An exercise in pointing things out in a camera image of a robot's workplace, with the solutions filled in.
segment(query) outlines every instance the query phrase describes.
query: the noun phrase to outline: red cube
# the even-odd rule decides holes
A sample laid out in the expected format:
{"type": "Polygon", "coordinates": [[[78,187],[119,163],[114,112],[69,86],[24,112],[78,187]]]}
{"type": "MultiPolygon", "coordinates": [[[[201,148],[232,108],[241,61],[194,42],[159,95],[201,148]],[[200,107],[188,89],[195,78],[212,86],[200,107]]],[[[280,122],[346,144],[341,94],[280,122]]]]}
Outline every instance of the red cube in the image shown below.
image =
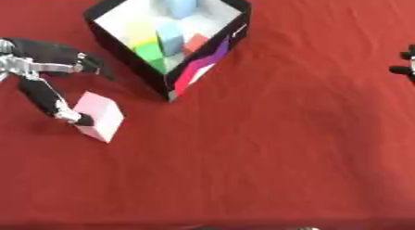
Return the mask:
{"type": "Polygon", "coordinates": [[[197,49],[204,45],[208,41],[208,38],[200,33],[195,34],[193,38],[183,46],[183,53],[186,56],[192,55],[197,49]]]}

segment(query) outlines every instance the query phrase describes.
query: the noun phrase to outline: pink cube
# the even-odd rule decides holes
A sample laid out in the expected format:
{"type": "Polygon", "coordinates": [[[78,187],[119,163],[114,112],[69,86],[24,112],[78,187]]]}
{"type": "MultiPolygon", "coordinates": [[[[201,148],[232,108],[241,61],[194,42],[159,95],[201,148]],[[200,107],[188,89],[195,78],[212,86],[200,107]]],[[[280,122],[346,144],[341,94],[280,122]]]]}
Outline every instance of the pink cube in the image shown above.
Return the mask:
{"type": "Polygon", "coordinates": [[[204,45],[208,41],[207,37],[200,33],[195,34],[192,39],[183,46],[183,53],[186,56],[192,55],[197,49],[204,45]]]}
{"type": "Polygon", "coordinates": [[[77,128],[82,133],[106,143],[111,141],[124,120],[124,116],[113,100],[90,92],[83,94],[74,110],[92,116],[95,122],[93,127],[77,126],[77,128]]]}

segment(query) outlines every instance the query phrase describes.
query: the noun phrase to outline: colorful graphic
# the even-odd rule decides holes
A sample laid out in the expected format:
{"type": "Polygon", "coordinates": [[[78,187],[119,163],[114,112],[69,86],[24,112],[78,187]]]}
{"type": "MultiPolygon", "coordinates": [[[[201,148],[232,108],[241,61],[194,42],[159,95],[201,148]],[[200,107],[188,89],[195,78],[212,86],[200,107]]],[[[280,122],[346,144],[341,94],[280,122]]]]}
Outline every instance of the colorful graphic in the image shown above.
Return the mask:
{"type": "Polygon", "coordinates": [[[228,52],[229,48],[229,36],[223,40],[220,44],[218,50],[209,57],[200,58],[195,60],[187,66],[184,70],[182,76],[176,81],[174,84],[175,87],[175,95],[176,97],[181,95],[182,92],[191,84],[194,83],[197,79],[194,77],[200,78],[206,70],[206,67],[213,67],[215,63],[217,63],[221,58],[223,58],[226,53],[228,52]]]}

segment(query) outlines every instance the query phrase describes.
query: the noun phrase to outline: yellow cube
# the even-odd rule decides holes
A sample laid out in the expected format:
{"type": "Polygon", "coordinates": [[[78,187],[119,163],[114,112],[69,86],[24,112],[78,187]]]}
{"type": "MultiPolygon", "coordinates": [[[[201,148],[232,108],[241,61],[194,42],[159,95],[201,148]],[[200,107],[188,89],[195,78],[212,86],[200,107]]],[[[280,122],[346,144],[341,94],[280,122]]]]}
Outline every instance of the yellow cube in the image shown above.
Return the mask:
{"type": "Polygon", "coordinates": [[[146,20],[129,23],[125,29],[125,38],[130,49],[158,42],[156,29],[146,20]]]}

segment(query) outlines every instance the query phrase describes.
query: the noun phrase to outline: green cube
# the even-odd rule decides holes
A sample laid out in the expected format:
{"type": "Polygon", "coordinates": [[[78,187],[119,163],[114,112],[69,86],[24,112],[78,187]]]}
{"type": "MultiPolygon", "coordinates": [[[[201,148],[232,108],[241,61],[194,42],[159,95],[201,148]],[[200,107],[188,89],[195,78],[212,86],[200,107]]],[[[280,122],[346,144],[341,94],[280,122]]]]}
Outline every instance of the green cube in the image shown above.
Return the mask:
{"type": "Polygon", "coordinates": [[[134,48],[135,53],[147,61],[153,68],[159,72],[166,74],[166,66],[164,65],[164,57],[158,43],[148,43],[134,48]]]}

